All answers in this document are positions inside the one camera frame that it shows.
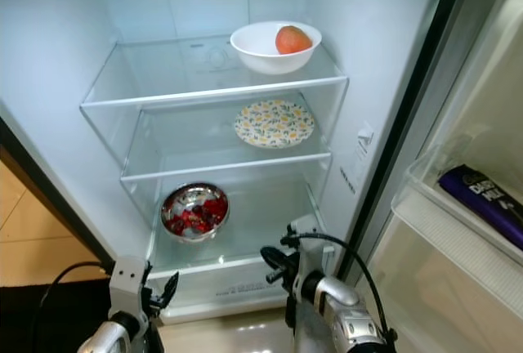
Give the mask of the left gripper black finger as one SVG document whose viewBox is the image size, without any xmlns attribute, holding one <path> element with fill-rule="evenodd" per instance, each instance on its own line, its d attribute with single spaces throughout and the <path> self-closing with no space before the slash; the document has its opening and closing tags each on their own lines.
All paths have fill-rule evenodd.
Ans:
<svg viewBox="0 0 523 353">
<path fill-rule="evenodd" d="M 175 296 L 178 289 L 178 282 L 180 279 L 180 272 L 175 272 L 171 277 L 167 277 L 152 297 L 153 305 L 169 305 L 171 304 L 173 296 Z"/>
</svg>

